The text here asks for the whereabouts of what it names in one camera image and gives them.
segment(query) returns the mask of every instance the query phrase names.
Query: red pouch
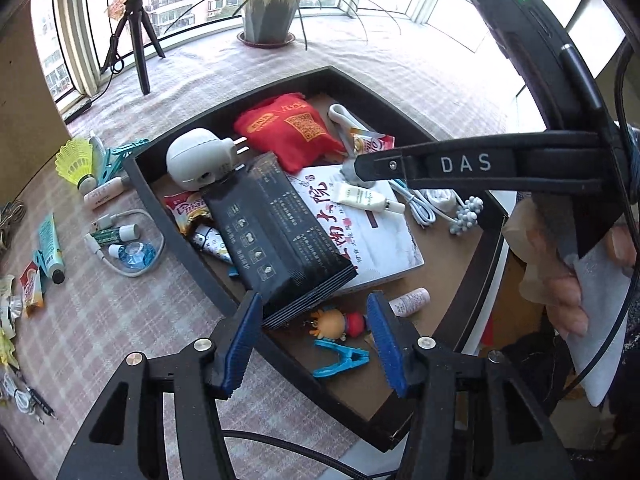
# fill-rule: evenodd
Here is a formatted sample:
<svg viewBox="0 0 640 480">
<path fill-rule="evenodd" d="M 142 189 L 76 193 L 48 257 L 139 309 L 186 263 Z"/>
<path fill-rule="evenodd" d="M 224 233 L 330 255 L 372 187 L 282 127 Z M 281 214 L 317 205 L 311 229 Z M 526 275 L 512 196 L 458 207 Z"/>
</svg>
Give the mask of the red pouch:
<svg viewBox="0 0 640 480">
<path fill-rule="evenodd" d="M 324 127 L 302 94 L 284 94 L 262 101 L 234 123 L 239 135 L 260 152 L 273 152 L 283 170 L 297 173 L 321 155 L 343 152 L 344 146 Z"/>
</svg>

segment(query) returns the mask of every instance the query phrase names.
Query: black package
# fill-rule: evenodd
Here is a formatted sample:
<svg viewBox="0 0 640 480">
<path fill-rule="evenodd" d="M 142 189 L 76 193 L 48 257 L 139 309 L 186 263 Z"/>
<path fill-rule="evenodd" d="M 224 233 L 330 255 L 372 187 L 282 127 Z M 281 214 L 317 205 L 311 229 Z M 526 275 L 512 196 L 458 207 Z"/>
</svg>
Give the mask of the black package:
<svg viewBox="0 0 640 480">
<path fill-rule="evenodd" d="M 266 328 L 312 309 L 356 277 L 273 153 L 206 187 L 202 197 L 242 283 L 262 296 Z"/>
</svg>

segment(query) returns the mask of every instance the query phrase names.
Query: checkered tablecloth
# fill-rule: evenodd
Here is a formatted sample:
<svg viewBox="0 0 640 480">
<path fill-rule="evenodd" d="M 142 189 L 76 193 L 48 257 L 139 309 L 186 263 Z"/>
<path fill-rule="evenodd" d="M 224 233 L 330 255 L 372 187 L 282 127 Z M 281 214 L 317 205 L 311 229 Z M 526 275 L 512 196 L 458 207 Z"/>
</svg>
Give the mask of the checkered tablecloth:
<svg viewBox="0 0 640 480">
<path fill-rule="evenodd" d="M 297 25 L 292 31 L 299 40 L 281 50 L 248 48 L 232 30 L 168 51 L 166 59 L 148 62 L 150 95 L 142 96 L 136 71 L 129 70 L 114 79 L 69 131 L 87 136 L 92 129 L 107 146 L 154 138 L 257 86 L 325 65 L 369 86 L 436 138 L 504 131 L 506 120 L 492 97 L 490 74 L 473 54 L 438 31 L 401 22 L 399 34 L 388 18 L 365 18 L 366 43 L 357 20 L 309 18 L 305 24 L 308 52 Z M 43 311 L 19 321 L 16 346 L 25 376 L 59 420 L 47 418 L 41 426 L 11 406 L 0 408 L 0 423 L 37 478 L 52 480 L 88 410 L 126 354 L 138 350 L 154 357 L 177 352 L 209 334 L 221 315 L 169 251 L 154 272 L 135 280 L 116 275 L 91 257 L 82 236 L 97 214 L 83 207 L 82 197 L 56 175 L 52 161 L 21 198 L 27 216 L 0 262 L 0 272 L 20 276 L 38 245 L 39 223 L 53 211 L 66 280 L 49 285 Z M 135 191 L 129 191 L 98 212 L 113 214 L 140 206 Z M 150 221 L 141 218 L 140 225 L 145 237 L 156 240 Z M 180 478 L 170 396 L 167 401 L 170 474 Z M 219 402 L 218 409 L 223 428 L 270 434 L 335 457 L 357 440 L 256 352 L 242 387 L 231 400 Z M 315 462 L 261 444 L 227 444 L 236 474 L 245 480 L 309 479 L 323 470 Z"/>
</svg>

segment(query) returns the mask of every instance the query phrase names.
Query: badminton shuttlecock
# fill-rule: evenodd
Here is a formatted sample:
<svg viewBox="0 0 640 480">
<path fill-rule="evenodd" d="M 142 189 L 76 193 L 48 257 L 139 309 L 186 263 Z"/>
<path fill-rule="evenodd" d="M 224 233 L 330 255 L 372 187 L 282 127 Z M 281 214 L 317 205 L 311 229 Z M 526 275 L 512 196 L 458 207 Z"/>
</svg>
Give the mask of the badminton shuttlecock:
<svg viewBox="0 0 640 480">
<path fill-rule="evenodd" d="M 69 140 L 56 154 L 59 176 L 78 187 L 82 195 L 93 191 L 98 183 L 92 175 L 93 147 L 88 140 Z"/>
</svg>

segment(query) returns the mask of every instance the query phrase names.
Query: plant pot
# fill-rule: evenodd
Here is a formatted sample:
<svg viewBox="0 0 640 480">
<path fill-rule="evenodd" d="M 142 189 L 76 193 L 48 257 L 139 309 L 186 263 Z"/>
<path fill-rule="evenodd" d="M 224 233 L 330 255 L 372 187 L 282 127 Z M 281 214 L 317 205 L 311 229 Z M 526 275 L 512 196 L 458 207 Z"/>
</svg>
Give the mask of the plant pot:
<svg viewBox="0 0 640 480">
<path fill-rule="evenodd" d="M 300 0 L 243 0 L 244 38 L 250 43 L 282 44 Z"/>
</svg>

